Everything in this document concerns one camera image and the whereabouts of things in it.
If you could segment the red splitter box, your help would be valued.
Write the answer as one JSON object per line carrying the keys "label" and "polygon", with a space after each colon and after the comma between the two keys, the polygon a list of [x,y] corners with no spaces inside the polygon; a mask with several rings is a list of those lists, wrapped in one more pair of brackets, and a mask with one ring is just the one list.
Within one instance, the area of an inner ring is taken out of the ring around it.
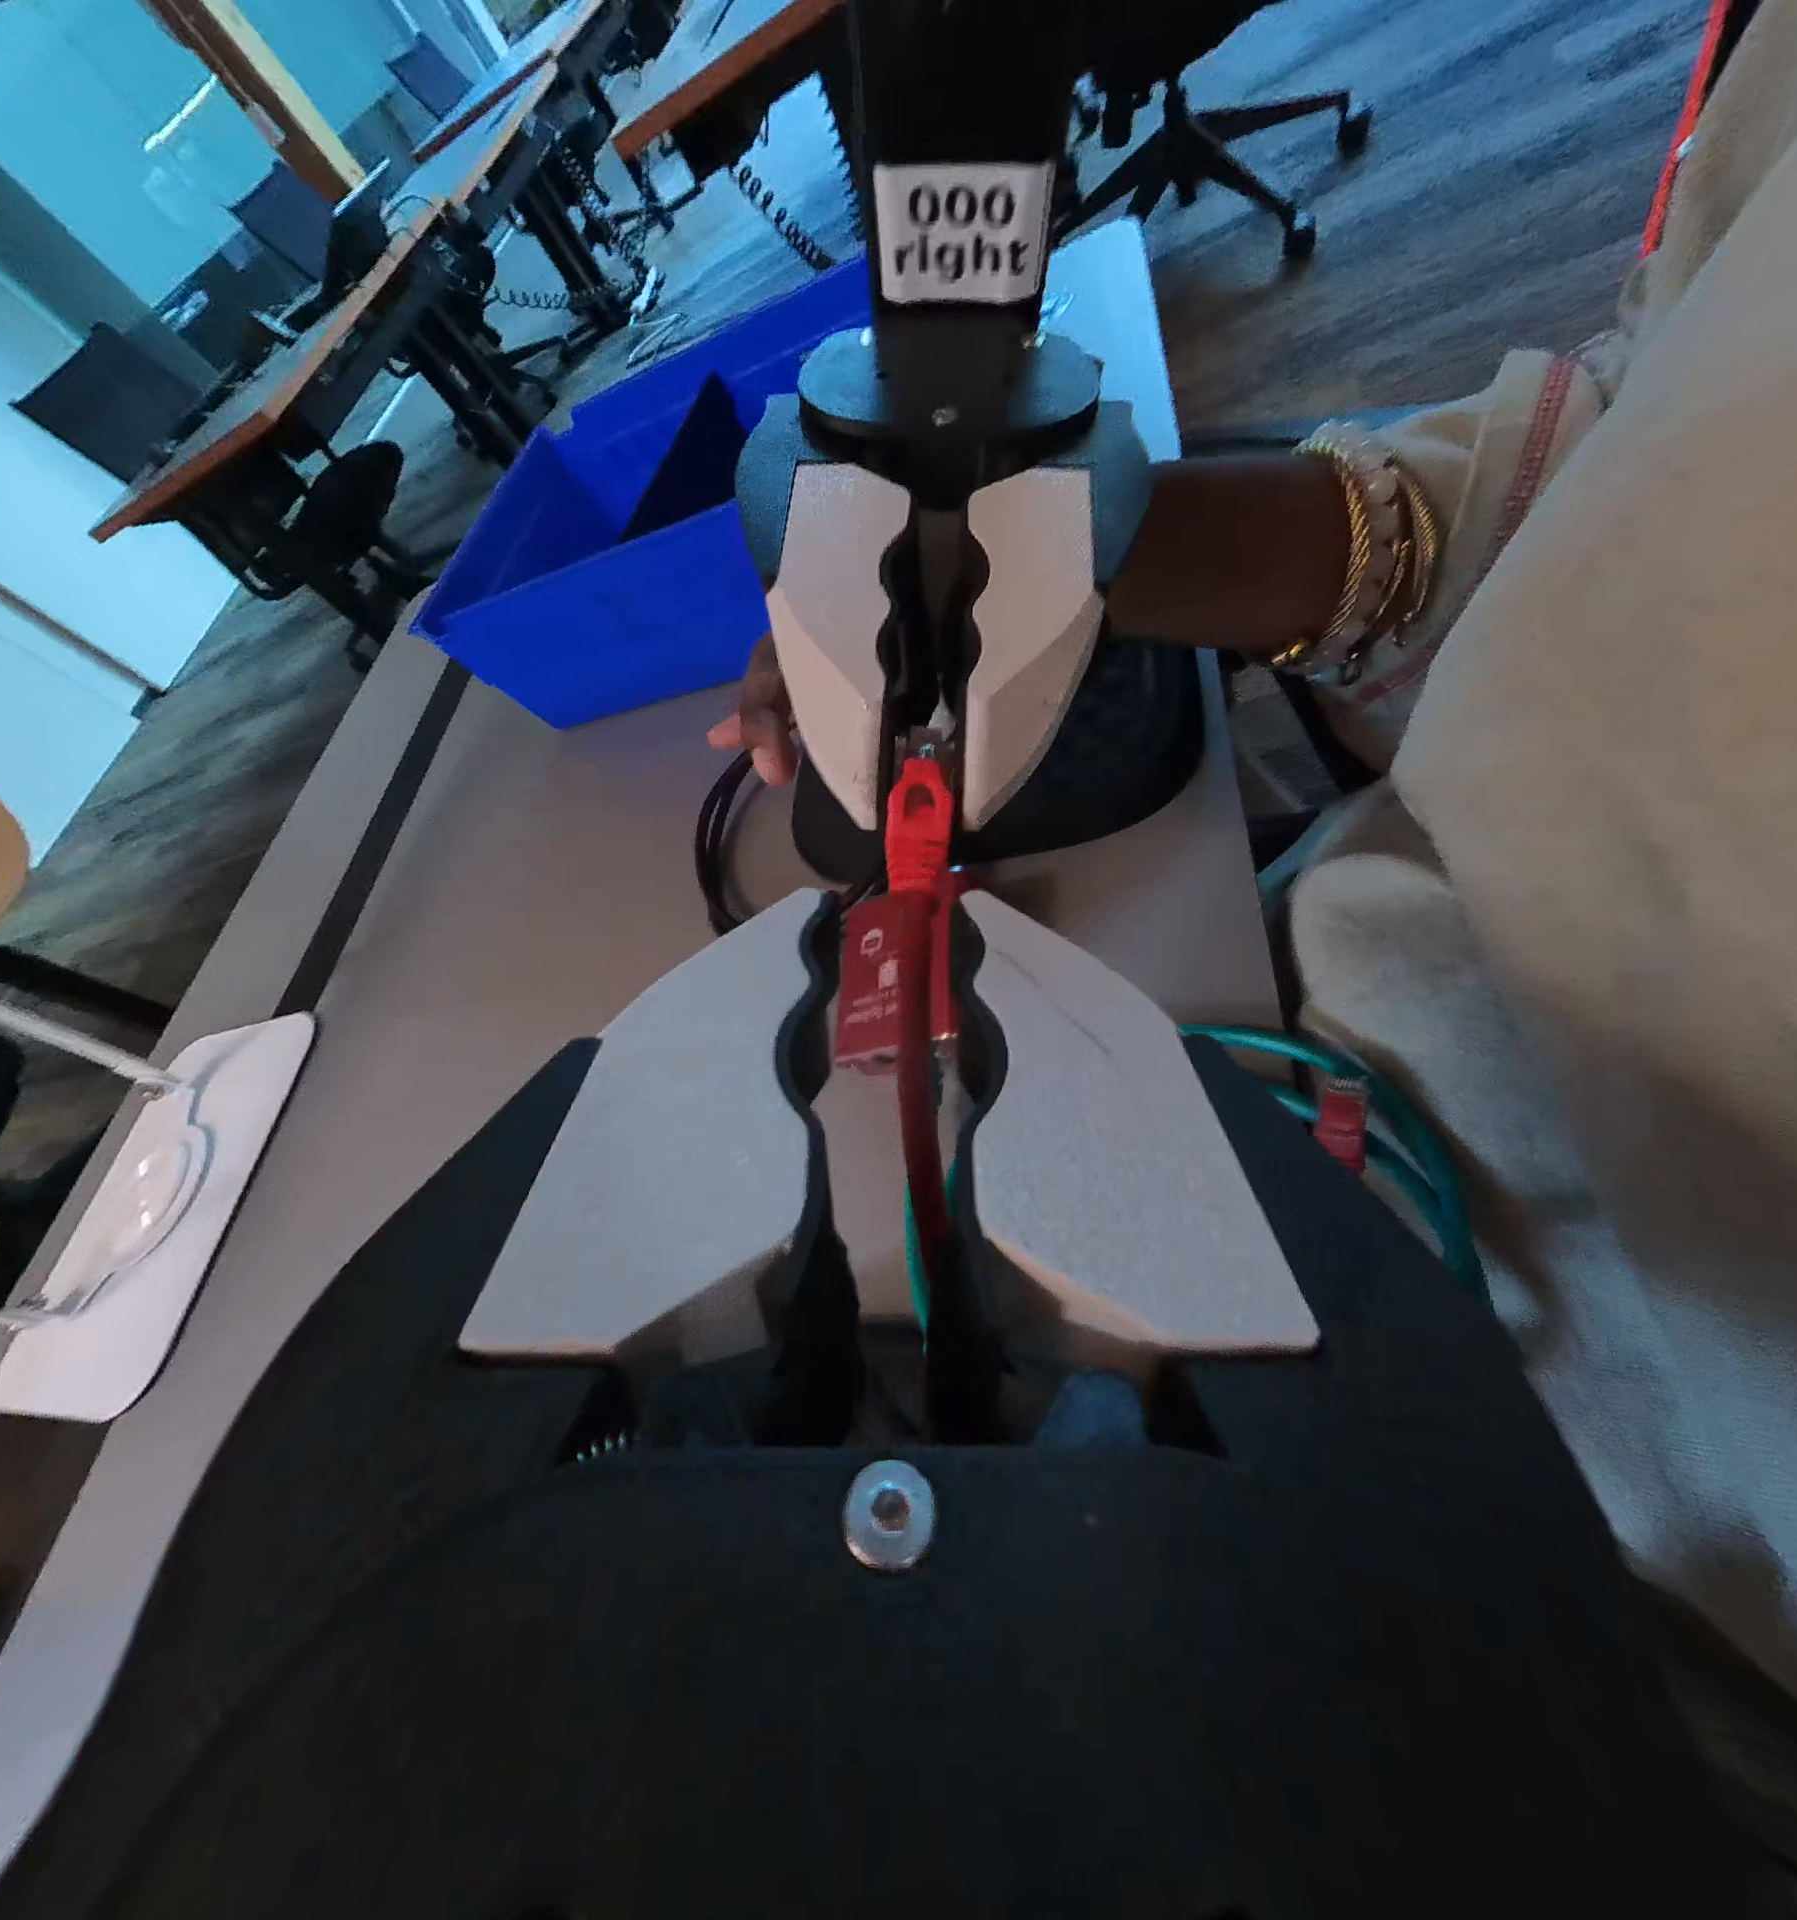
{"label": "red splitter box", "polygon": [[[945,886],[932,911],[928,1032],[938,1067],[952,1060],[963,1021],[952,987],[953,900],[955,889]],[[906,900],[880,893],[855,902],[843,915],[834,1024],[836,1069],[895,1073],[906,912]]]}

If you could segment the person's right hand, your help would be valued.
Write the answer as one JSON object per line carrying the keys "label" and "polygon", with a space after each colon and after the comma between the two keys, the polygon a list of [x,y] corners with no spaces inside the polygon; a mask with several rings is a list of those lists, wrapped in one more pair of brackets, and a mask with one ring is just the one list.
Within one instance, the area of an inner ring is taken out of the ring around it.
{"label": "person's right hand", "polygon": [[[971,607],[985,583],[967,507],[914,509],[886,562],[891,614],[880,641],[882,791],[911,742],[934,738],[952,750],[963,802],[965,688],[977,658]],[[1380,619],[1394,546],[1394,509],[1375,507],[1359,469],[1317,445],[1152,467],[1152,501],[1127,563],[1099,589],[1099,641],[1159,641],[1338,669]],[[796,759],[809,761],[771,622],[738,710],[713,731],[713,745],[745,750],[767,783],[786,783]]]}

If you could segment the wooden top desk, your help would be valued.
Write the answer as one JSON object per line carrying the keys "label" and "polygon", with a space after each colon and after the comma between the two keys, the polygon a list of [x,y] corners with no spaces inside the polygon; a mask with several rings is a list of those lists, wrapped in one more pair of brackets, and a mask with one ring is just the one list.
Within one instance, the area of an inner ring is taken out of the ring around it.
{"label": "wooden top desk", "polygon": [[841,59],[843,2],[687,5],[614,131],[623,163],[669,140],[699,172],[735,163],[769,110]]}
{"label": "wooden top desk", "polygon": [[369,322],[389,314],[390,299],[414,275],[430,230],[454,217],[456,203],[450,196],[403,192],[390,198],[383,212],[385,249],[358,283],[306,332],[279,347],[254,374],[216,400],[176,448],[136,479],[87,527],[90,541],[109,542],[128,531],[174,519],[181,501],[201,493],[221,469],[271,442],[321,383],[335,381],[350,342]]}

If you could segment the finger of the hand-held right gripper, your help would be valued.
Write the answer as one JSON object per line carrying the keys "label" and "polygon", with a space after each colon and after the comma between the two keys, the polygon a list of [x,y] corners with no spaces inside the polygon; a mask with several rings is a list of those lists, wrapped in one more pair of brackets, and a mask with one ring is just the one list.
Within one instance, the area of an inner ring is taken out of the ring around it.
{"label": "finger of the hand-held right gripper", "polygon": [[855,466],[800,464],[767,611],[789,709],[815,773],[862,831],[880,825],[886,562],[906,536],[909,493]]}
{"label": "finger of the hand-held right gripper", "polygon": [[1056,739],[1099,641],[1093,479],[1032,467],[968,501],[985,562],[963,712],[963,828],[983,829]]}

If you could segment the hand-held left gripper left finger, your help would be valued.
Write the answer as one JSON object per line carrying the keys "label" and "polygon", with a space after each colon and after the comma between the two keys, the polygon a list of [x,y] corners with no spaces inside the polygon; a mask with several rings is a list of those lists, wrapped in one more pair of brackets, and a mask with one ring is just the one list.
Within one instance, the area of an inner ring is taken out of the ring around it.
{"label": "hand-held left gripper left finger", "polygon": [[485,1361],[697,1365],[767,1349],[829,1212],[838,902],[806,887],[602,1032],[458,1332]]}

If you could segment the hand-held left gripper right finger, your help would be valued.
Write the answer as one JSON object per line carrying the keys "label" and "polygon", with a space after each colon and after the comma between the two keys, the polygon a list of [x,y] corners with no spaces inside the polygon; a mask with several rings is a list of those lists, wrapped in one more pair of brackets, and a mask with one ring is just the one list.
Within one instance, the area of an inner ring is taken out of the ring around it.
{"label": "hand-held left gripper right finger", "polygon": [[1308,1358],[1317,1319],[1179,1024],[1138,987],[987,893],[972,1021],[1000,1067],[963,1149],[983,1242],[1080,1347]]}

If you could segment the clear acrylic holder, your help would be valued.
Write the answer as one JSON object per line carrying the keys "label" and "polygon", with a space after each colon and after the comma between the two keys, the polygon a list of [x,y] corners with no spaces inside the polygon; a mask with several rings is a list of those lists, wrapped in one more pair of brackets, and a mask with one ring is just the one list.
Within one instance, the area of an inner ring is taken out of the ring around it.
{"label": "clear acrylic holder", "polygon": [[154,1253],[209,1182],[212,1135],[197,1118],[199,1084],[62,1021],[0,995],[0,1031],[102,1069],[137,1093],[136,1131],[80,1218],[47,1285],[0,1306],[0,1332],[67,1325],[109,1285]]}

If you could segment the large blue storage bin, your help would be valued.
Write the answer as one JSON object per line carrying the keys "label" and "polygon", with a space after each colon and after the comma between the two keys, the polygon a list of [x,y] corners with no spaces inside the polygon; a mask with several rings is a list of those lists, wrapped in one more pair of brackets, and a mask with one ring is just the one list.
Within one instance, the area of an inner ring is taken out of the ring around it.
{"label": "large blue storage bin", "polygon": [[535,430],[409,628],[556,729],[738,680],[767,632],[742,445],[816,345],[867,322],[855,253]]}

